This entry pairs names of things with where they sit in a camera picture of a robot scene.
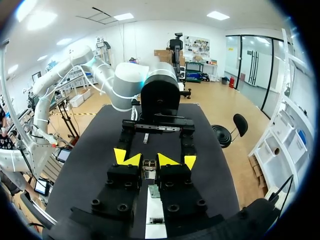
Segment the small screen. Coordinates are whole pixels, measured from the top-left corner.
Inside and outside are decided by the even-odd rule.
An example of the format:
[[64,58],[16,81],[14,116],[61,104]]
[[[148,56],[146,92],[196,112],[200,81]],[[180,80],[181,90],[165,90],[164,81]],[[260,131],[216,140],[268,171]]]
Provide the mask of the small screen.
[[38,180],[35,185],[35,191],[41,194],[46,194],[47,182],[44,180]]

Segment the yellow tape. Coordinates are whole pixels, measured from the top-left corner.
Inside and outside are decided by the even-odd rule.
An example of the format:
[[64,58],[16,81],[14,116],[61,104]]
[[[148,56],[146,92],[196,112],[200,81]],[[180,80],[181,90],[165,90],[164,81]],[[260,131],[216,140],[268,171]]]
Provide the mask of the yellow tape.
[[133,166],[139,166],[141,155],[142,155],[141,153],[138,153],[137,155],[129,158],[128,160],[125,160],[120,165],[129,165],[129,164],[131,164]]
[[158,153],[158,158],[159,158],[160,167],[165,166],[167,164],[170,164],[170,165],[179,165],[180,164],[176,161],[173,161],[172,159],[170,159],[169,157],[167,157],[161,153]]
[[[69,115],[97,115],[96,113],[68,113]],[[60,112],[52,113],[52,115],[61,115]]]
[[122,164],[125,161],[127,151],[123,149],[118,149],[118,148],[114,148],[113,150],[115,154],[116,163]]
[[184,156],[184,163],[191,170],[196,162],[197,156]]

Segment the ceiling light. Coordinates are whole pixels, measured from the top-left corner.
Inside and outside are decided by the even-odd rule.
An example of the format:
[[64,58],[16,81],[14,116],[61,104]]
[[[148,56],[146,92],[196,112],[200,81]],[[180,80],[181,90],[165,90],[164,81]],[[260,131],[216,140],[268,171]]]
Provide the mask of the ceiling light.
[[34,9],[37,0],[24,0],[16,11],[16,18],[19,23]]
[[230,18],[229,16],[224,15],[223,13],[220,13],[220,12],[218,12],[218,11],[210,12],[210,13],[207,15],[207,17],[213,18],[213,19],[218,19],[218,20],[220,20],[220,21]]
[[58,41],[56,44],[57,45],[65,45],[65,44],[69,43],[71,40],[72,40],[71,38],[65,38],[65,39]]
[[37,61],[41,61],[41,60],[45,59],[47,56],[48,56],[48,55],[41,56],[41,57],[38,58]]
[[51,12],[37,12],[36,14],[32,15],[30,17],[29,23],[28,23],[28,30],[37,30],[42,29],[49,24],[51,24],[55,18],[57,17],[57,14],[51,13]]
[[270,44],[270,42],[268,42],[268,40],[265,39],[265,38],[258,37],[258,36],[256,36],[255,38],[256,38],[259,42],[261,42],[261,43],[263,43],[263,44]]
[[17,69],[18,69],[18,67],[19,67],[19,65],[18,65],[18,64],[16,64],[16,65],[14,65],[14,66],[10,67],[10,68],[9,68],[9,70],[8,70],[8,74],[12,74],[15,70],[17,70]]
[[121,15],[114,16],[115,19],[118,21],[127,20],[127,19],[133,19],[134,16],[131,13],[125,13]]

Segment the screw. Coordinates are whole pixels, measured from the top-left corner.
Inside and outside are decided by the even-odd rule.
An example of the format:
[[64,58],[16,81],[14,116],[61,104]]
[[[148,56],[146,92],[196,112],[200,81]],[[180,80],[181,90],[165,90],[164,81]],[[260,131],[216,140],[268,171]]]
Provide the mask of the screw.
[[132,186],[132,182],[130,181],[127,181],[125,184],[124,184],[125,187],[131,187]]
[[165,183],[165,185],[166,185],[167,187],[172,187],[172,186],[174,185],[174,183],[171,182],[171,181],[167,181],[167,182]]
[[184,184],[190,185],[190,184],[192,184],[192,181],[190,179],[184,180]]
[[114,184],[114,181],[112,181],[112,180],[107,180],[105,184],[107,184],[107,185],[112,185],[112,184]]
[[199,207],[203,207],[206,205],[206,201],[203,200],[203,199],[200,199],[196,202],[196,204],[199,206]]
[[179,209],[180,209],[180,207],[179,207],[178,204],[172,204],[172,205],[170,205],[170,206],[167,207],[167,210],[168,210],[169,212],[172,212],[172,213],[178,212]]
[[128,207],[128,205],[125,204],[125,203],[120,203],[120,204],[117,206],[117,209],[118,209],[118,211],[120,211],[120,212],[126,212],[126,211],[129,210],[129,207]]
[[100,200],[99,199],[93,199],[91,202],[92,206],[98,206],[100,204]]

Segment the office chair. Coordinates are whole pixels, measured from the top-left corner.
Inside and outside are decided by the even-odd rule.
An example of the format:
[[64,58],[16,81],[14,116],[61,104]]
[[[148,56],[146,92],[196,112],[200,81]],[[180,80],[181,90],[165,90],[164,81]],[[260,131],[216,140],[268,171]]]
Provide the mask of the office chair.
[[[233,116],[233,122],[236,126],[235,129],[232,130],[232,132],[229,132],[228,129],[226,129],[224,126],[221,125],[212,125],[212,130],[216,137],[218,138],[218,141],[220,143],[221,148],[225,149],[227,148],[239,135],[242,138],[245,133],[248,130],[248,123],[247,120],[240,114],[235,114]],[[231,134],[238,129],[238,134],[235,136],[234,139],[232,139]]]

